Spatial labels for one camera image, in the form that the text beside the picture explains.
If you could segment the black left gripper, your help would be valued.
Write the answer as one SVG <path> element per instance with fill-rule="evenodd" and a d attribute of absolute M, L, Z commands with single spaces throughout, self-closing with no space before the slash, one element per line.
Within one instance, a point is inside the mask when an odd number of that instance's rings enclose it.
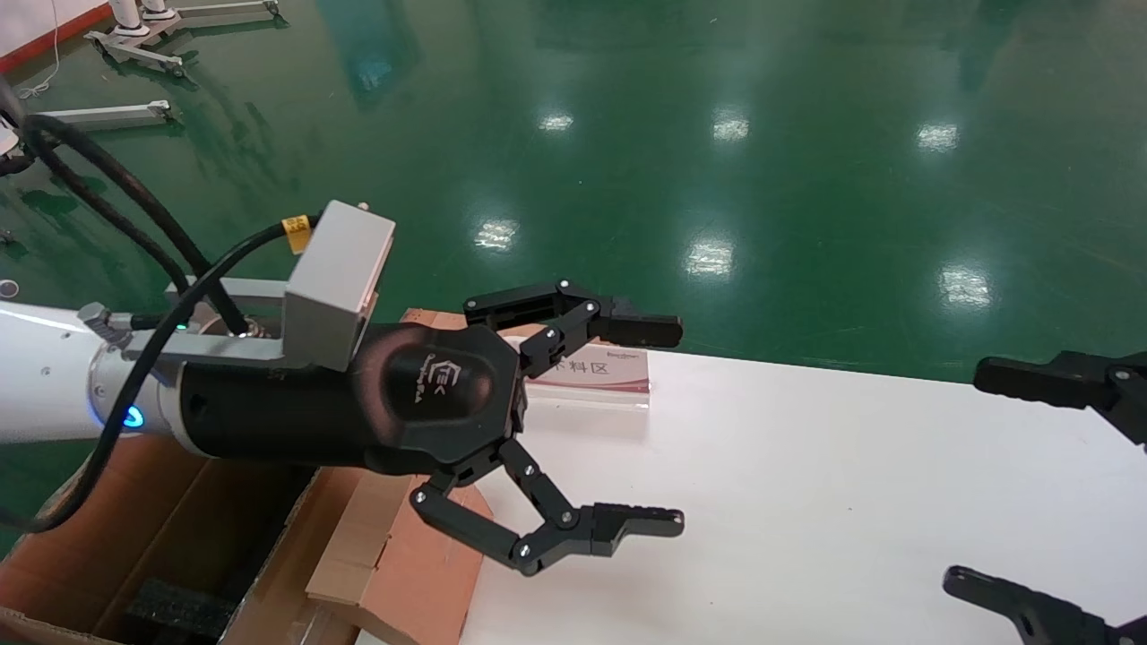
<path fill-rule="evenodd" d="M 430 475 L 409 495 L 418 516 L 524 576 L 567 555 L 610 558 L 629 536 L 679 538 L 680 510 L 622 503 L 577 510 L 512 435 L 524 412 L 521 373 L 543 376 L 594 340 L 674 348 L 682 320 L 568 280 L 471 297 L 463 313 L 474 327 L 373 325 L 343 372 L 189 363 L 179 384 L 185 435 L 218 459 Z M 496 331 L 524 325 L 543 331 L 517 355 Z M 543 519 L 528 535 L 450 498 L 498 467 Z"/>

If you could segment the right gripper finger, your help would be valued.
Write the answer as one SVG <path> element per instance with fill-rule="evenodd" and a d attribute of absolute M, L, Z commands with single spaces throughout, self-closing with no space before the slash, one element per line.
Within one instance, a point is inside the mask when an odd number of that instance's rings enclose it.
<path fill-rule="evenodd" d="M 963 566 L 951 566 L 945 593 L 1008 619 L 1024 644 L 1144 644 L 1146 616 L 1114 627 L 1061 598 Z"/>
<path fill-rule="evenodd" d="M 1050 407 L 1094 409 L 1131 444 L 1146 445 L 1146 352 L 1062 351 L 1046 364 L 986 357 L 975 368 L 974 387 Z"/>

